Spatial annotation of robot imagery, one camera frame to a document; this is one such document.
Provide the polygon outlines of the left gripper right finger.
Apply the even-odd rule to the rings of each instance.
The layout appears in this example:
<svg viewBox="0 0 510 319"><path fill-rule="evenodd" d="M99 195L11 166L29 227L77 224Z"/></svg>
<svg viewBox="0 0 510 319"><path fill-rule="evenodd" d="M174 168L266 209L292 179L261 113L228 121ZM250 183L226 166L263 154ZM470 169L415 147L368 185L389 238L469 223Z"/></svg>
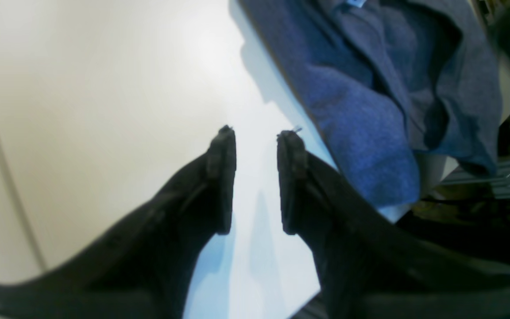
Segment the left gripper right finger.
<svg viewBox="0 0 510 319"><path fill-rule="evenodd" d="M510 319L510 277L421 244L294 131L277 137L283 231L313 254L330 319Z"/></svg>

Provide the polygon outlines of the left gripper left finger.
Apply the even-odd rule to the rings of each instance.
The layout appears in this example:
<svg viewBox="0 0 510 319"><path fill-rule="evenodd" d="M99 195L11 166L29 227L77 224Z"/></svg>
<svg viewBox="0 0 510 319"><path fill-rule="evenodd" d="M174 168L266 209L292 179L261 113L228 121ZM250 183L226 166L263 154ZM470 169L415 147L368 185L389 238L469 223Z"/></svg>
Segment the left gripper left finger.
<svg viewBox="0 0 510 319"><path fill-rule="evenodd" d="M61 266L0 284L9 319L180 319L198 257L229 234L236 137L222 127L148 202Z"/></svg>

